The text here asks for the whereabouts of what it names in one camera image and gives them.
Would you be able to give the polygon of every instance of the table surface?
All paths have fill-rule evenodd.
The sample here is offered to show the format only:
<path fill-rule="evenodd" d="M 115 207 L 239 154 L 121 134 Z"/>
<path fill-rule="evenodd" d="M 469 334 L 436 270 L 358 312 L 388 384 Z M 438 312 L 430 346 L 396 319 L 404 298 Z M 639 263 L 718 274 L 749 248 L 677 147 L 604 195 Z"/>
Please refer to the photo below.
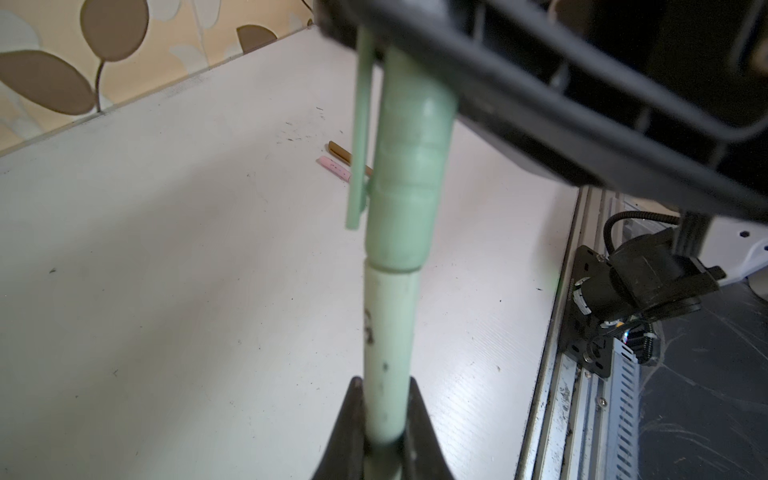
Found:
<path fill-rule="evenodd" d="M 355 56 L 302 31 L 0 158 L 0 478 L 309 478 L 362 372 L 363 232 L 319 166 Z M 457 123 L 412 371 L 511 478 L 576 200 Z"/>

